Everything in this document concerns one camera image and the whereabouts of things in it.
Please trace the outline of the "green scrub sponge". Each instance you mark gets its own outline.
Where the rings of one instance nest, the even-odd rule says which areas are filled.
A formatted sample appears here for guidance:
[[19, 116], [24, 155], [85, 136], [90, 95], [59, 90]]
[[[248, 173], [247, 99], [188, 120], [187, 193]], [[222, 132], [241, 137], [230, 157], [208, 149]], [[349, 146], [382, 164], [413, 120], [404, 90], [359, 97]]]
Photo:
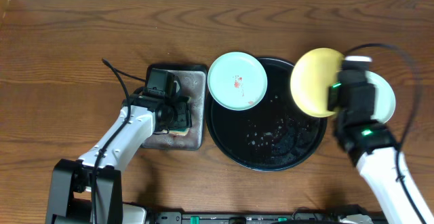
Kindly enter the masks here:
[[170, 134], [185, 136], [192, 126], [190, 97], [180, 96], [174, 105], [175, 119], [169, 126]]

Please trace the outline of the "yellow plate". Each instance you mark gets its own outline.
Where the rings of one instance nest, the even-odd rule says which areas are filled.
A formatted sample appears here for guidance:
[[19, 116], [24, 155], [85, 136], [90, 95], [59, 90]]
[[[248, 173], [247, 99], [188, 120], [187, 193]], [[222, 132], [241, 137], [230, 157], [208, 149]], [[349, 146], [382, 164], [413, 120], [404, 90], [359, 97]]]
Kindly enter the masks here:
[[298, 108], [311, 117], [329, 117], [329, 87], [337, 82], [344, 55], [330, 48], [317, 48], [304, 54], [294, 65], [290, 92]]

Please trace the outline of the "mint green plate with stain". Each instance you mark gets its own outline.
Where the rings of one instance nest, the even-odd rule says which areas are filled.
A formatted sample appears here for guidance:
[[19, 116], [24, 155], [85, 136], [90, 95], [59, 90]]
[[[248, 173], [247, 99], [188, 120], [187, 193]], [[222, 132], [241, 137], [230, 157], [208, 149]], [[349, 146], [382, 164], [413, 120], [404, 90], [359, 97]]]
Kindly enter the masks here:
[[245, 111], [264, 98], [268, 79], [257, 58], [244, 52], [229, 52], [212, 63], [207, 84], [219, 105], [233, 111]]

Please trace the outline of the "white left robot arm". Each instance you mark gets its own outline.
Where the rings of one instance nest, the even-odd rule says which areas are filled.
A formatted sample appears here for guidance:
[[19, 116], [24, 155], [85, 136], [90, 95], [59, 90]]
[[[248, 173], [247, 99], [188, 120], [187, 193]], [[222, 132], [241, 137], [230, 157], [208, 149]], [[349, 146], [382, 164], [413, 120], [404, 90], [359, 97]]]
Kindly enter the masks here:
[[54, 167], [46, 223], [144, 223], [143, 207], [123, 202], [121, 177], [150, 137], [191, 127], [189, 98], [132, 94], [107, 133], [77, 160]]

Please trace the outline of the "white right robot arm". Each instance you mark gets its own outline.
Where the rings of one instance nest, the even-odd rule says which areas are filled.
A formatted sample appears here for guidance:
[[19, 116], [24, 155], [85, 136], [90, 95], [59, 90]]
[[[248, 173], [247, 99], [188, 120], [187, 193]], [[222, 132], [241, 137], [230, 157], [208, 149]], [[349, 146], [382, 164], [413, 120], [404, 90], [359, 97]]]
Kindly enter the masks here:
[[396, 107], [389, 83], [371, 71], [340, 71], [329, 89], [339, 108], [334, 135], [373, 191], [389, 223], [432, 223], [407, 167], [401, 145], [386, 122]]

